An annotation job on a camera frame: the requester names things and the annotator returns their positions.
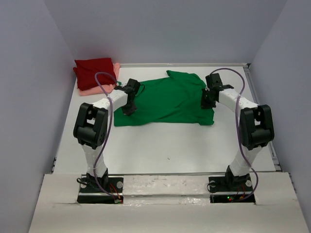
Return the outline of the green t-shirt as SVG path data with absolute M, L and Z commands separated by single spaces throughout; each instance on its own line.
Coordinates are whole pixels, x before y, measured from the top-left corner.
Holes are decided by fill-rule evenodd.
M 210 126 L 214 111 L 201 108 L 206 84 L 197 74 L 167 70 L 167 77 L 143 81 L 135 98 L 137 110 L 130 116 L 114 112 L 114 126 L 141 126 L 149 123 L 188 123 Z

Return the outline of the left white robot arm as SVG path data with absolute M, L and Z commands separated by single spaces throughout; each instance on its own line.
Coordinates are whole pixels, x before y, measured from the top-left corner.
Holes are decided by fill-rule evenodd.
M 103 159 L 103 149 L 107 144 L 114 112 L 121 109 L 126 116 L 136 110 L 135 98 L 140 89 L 140 82 L 129 79 L 126 85 L 117 85 L 111 93 L 94 103 L 80 105 L 73 136 L 86 156 L 87 172 L 85 185 L 102 192 L 107 188 L 108 169 Z

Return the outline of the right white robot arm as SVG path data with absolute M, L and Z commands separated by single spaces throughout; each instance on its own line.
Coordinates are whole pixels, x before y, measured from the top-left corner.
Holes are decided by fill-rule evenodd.
M 242 91 L 237 92 L 233 86 L 223 84 L 218 73 L 206 76 L 206 82 L 201 108 L 212 109 L 220 103 L 235 114 L 239 151 L 225 175 L 215 181 L 215 187 L 235 190 L 249 180 L 256 156 L 275 137 L 272 111 L 268 105 L 256 104 L 244 98 Z

